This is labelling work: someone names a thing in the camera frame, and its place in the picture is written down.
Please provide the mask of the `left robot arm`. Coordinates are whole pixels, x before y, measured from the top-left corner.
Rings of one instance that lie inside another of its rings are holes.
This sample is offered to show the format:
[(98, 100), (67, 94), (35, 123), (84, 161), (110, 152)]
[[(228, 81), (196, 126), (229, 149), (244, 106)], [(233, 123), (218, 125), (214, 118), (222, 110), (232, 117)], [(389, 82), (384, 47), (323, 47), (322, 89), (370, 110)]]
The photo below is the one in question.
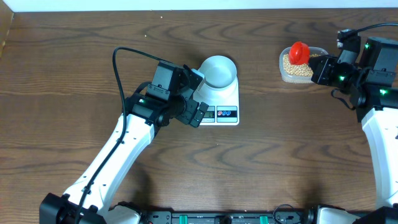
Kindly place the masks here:
[(138, 155), (159, 129), (175, 118), (199, 127), (208, 105), (193, 99), (205, 76), (187, 65), (161, 60), (151, 82), (123, 97), (118, 123), (86, 171), (62, 196), (48, 194), (39, 207), (40, 223), (105, 223), (110, 204)]

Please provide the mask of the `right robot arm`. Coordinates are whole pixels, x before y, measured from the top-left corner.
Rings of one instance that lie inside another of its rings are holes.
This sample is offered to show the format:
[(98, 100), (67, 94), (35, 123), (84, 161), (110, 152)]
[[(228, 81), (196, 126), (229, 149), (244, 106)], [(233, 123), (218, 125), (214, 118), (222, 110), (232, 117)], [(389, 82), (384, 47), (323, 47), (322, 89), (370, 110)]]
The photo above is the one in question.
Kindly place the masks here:
[(397, 41), (367, 39), (363, 52), (343, 49), (339, 57), (309, 60), (312, 82), (349, 96), (366, 135), (376, 181), (376, 209), (362, 217), (331, 205), (308, 211), (305, 223), (397, 223)]

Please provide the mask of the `red measuring scoop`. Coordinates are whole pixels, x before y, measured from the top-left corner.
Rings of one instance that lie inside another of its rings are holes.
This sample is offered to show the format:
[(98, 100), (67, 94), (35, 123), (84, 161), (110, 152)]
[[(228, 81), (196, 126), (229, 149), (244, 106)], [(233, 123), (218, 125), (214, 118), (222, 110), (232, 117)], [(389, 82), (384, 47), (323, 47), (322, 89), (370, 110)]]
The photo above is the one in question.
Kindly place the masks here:
[(288, 54), (289, 62), (292, 65), (307, 64), (310, 58), (310, 48), (303, 42), (294, 43)]

